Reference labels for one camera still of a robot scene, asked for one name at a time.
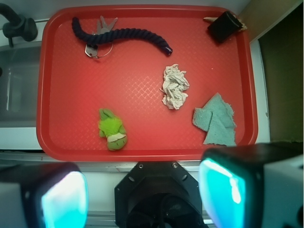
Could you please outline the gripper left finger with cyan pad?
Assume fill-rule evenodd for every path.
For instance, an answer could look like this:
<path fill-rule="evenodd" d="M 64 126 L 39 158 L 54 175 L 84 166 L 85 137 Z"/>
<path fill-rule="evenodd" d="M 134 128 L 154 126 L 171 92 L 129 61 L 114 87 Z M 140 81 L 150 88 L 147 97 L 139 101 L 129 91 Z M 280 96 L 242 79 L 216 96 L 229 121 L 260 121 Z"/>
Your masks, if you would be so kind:
<path fill-rule="evenodd" d="M 0 170 L 2 228 L 84 228 L 88 184 L 71 162 Z"/>

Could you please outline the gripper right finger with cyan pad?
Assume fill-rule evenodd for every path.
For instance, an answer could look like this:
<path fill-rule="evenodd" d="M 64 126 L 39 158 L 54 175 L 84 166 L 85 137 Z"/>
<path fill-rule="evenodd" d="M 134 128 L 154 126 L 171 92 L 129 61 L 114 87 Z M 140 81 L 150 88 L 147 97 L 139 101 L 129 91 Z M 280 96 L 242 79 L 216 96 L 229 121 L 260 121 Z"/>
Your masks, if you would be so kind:
<path fill-rule="evenodd" d="M 218 228 L 301 228 L 304 146 L 273 142 L 207 149 L 199 164 L 199 192 Z"/>

